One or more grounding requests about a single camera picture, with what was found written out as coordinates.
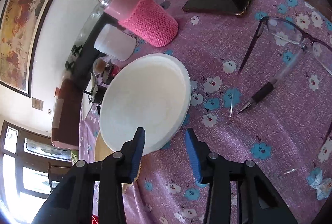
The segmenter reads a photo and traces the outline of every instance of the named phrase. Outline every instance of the framed painting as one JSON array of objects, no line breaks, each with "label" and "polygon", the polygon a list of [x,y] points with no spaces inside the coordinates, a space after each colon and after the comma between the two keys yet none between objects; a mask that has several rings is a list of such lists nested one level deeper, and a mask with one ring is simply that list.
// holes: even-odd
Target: framed painting
[{"label": "framed painting", "polygon": [[6,0],[0,18],[0,84],[31,98],[40,30],[53,0]]}]

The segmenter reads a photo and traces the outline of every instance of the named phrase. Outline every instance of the eyeglasses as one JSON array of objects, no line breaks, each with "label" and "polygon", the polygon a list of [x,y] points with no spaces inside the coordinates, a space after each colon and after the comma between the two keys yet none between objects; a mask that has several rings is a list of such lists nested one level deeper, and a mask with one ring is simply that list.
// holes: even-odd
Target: eyeglasses
[{"label": "eyeglasses", "polygon": [[[289,42],[295,45],[300,45],[298,48],[300,50],[306,50],[309,48],[311,49],[311,52],[314,56],[314,58],[329,72],[330,75],[332,75],[332,48],[327,45],[325,42],[311,36],[310,34],[303,31],[300,27],[292,23],[291,21],[288,21],[283,18],[278,17],[263,17],[259,25],[257,27],[257,30],[255,32],[255,35],[247,49],[247,52],[244,56],[244,59],[241,63],[241,66],[239,68],[239,71],[237,73],[237,76],[235,78],[235,83],[233,86],[232,92],[236,91],[236,88],[238,86],[240,74],[243,71],[251,52],[253,51],[255,44],[260,38],[260,36],[263,34],[264,29],[267,28],[267,31],[274,36],[276,41],[278,41],[281,45],[284,45],[285,43]],[[310,41],[310,46],[307,47],[307,45],[302,44],[304,39],[308,39]],[[230,105],[230,117],[232,117],[235,107],[234,98],[232,96],[231,99],[231,105]],[[323,139],[323,144],[327,141],[330,133],[332,131],[332,122],[329,126],[328,132],[326,133],[325,138]]]}]

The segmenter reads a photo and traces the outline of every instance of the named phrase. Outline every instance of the table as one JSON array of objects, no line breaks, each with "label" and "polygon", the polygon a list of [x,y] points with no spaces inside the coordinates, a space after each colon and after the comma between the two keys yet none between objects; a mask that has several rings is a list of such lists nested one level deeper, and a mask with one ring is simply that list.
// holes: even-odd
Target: table
[{"label": "table", "polygon": [[[187,0],[156,1],[167,1],[164,3],[169,5],[167,11],[179,23],[177,37],[161,48],[139,41],[134,54],[122,64],[150,53],[173,55],[187,68],[193,94],[178,133],[162,149],[142,158],[137,183],[123,196],[127,222],[203,221],[208,187],[194,180],[184,146],[184,132],[192,127],[199,140],[226,159],[241,163],[253,159],[283,197],[298,223],[310,223],[324,204],[324,200],[316,199],[315,189],[306,181],[314,168],[313,162],[323,169],[324,178],[332,176],[332,158],[328,158],[331,142],[320,153],[320,160],[317,159],[317,149],[332,118],[331,75],[307,53],[278,90],[255,109],[235,116],[231,121],[228,119],[229,90],[263,16],[268,14],[298,21],[308,28],[304,29],[306,32],[328,44],[332,44],[332,24],[303,0],[253,0],[243,18],[184,13],[182,6]],[[277,40],[271,39],[269,44],[276,46],[279,51],[276,58],[279,56],[280,64],[283,64],[282,53],[287,52],[289,44],[278,45]],[[262,36],[262,42],[265,41],[267,37]],[[253,53],[252,57],[254,65],[262,61],[259,53]],[[273,69],[268,65],[260,70],[268,73]],[[234,99],[238,103],[237,109],[247,100],[248,88],[252,89],[250,82],[257,86],[261,81],[244,79],[239,84]],[[93,106],[86,120],[80,123],[80,158],[89,162],[94,161],[98,121]],[[278,176],[298,164],[303,167],[286,176]],[[232,205],[235,205],[234,184],[231,192]],[[236,223],[236,206],[232,206],[231,211],[231,223]]]}]

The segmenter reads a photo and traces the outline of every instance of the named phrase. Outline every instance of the white plastic container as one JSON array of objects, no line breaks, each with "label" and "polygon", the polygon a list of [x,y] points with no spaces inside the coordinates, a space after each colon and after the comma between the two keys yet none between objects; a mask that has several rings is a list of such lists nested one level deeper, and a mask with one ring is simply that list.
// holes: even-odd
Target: white plastic container
[{"label": "white plastic container", "polygon": [[106,24],[100,31],[94,48],[120,61],[127,60],[134,52],[136,39]]}]

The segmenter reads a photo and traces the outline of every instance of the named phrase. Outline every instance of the white plate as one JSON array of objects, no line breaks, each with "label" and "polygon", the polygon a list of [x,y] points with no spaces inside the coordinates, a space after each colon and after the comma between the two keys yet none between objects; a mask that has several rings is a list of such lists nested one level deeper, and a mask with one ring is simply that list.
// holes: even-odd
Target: white plate
[{"label": "white plate", "polygon": [[166,54],[143,56],[123,68],[106,90],[101,135],[110,149],[119,151],[143,127],[143,155],[156,151],[181,127],[190,97],[189,74],[178,59]]}]

